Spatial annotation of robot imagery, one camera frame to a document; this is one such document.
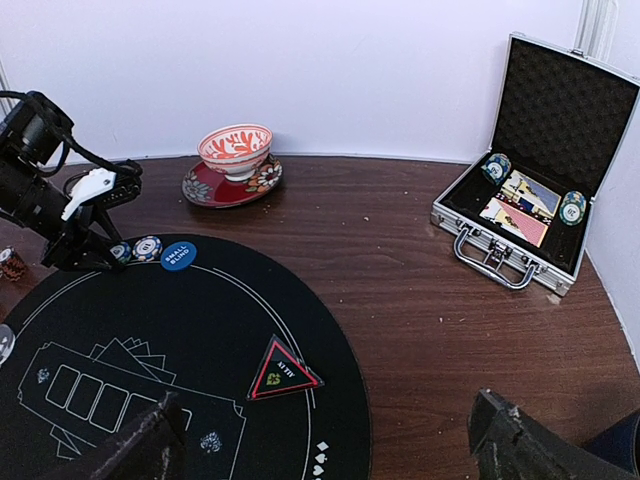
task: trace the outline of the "white wall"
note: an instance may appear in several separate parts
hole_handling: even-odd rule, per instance
[[[640,76],[640,3],[620,0],[608,62]],[[634,352],[640,351],[640,111],[597,199],[587,249]]]
[[[508,34],[571,47],[581,5],[20,0],[2,6],[0,61],[107,158],[195,153],[250,121],[279,152],[469,161],[488,145]]]

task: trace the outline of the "red saucer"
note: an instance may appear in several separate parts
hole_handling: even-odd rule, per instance
[[[231,182],[223,173],[198,163],[182,179],[182,194],[199,207],[228,208],[257,200],[273,190],[282,179],[282,164],[273,155],[251,178]]]

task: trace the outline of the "chip stack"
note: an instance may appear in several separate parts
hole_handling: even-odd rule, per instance
[[[3,276],[16,282],[27,271],[27,265],[13,247],[7,247],[0,252],[0,271]]]
[[[133,246],[133,256],[141,262],[151,262],[160,257],[162,253],[162,242],[158,237],[149,235],[143,237]]]
[[[480,168],[489,181],[500,185],[511,171],[511,161],[504,153],[494,153]]]
[[[584,218],[587,210],[587,199],[580,192],[568,192],[560,204],[560,220],[573,227],[578,225]]]
[[[118,262],[124,265],[129,260],[131,260],[131,245],[129,245],[127,242],[121,242],[111,247],[111,253],[114,257],[116,257],[116,260],[118,260]]]

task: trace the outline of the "triangle marker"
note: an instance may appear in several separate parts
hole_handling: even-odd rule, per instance
[[[247,399],[260,400],[323,385],[322,379],[303,365],[284,342],[274,335],[253,379]]]

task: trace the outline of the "black round mat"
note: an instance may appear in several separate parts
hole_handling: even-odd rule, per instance
[[[77,458],[168,390],[184,408],[190,479],[368,479],[363,380],[322,302],[249,248],[160,238],[195,244],[193,265],[57,272],[7,318],[18,339],[0,368],[2,478]],[[273,335],[326,385],[247,401]]]

